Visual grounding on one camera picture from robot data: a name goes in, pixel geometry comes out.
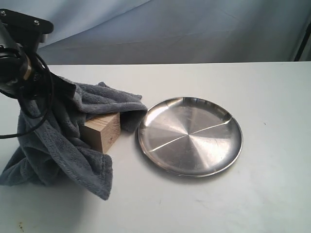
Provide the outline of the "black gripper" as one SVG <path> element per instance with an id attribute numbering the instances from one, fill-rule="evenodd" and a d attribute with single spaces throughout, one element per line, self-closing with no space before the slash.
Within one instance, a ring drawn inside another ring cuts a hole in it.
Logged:
<path id="1" fill-rule="evenodd" d="M 10 98 L 34 100 L 49 94 L 44 67 L 36 56 L 42 33 L 0 23 L 0 92 Z M 72 99 L 76 84 L 50 73 L 56 98 Z"/>

